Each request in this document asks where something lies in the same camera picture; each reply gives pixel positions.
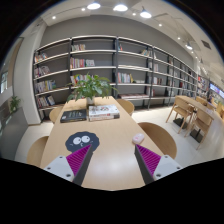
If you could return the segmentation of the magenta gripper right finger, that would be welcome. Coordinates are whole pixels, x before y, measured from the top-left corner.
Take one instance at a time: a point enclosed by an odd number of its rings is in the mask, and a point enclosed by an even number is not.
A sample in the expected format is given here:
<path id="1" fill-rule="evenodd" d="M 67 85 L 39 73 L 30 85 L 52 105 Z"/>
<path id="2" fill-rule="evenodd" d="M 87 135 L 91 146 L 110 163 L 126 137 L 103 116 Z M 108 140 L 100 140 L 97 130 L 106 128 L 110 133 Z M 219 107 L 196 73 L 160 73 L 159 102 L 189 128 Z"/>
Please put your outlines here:
<path id="1" fill-rule="evenodd" d="M 145 184 L 152 183 L 182 169 L 169 155 L 160 156 L 138 144 L 135 145 L 134 154 Z"/>

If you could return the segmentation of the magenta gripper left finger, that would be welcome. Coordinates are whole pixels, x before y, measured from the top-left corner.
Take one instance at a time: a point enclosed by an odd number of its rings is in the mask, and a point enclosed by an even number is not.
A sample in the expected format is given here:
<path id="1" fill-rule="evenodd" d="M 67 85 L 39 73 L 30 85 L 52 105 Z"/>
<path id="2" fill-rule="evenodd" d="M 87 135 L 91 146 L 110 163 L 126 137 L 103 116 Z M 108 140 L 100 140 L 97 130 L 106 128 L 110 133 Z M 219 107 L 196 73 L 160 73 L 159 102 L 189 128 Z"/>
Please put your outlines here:
<path id="1" fill-rule="evenodd" d="M 81 186 L 93 154 L 87 145 L 68 156 L 58 156 L 44 170 Z"/>

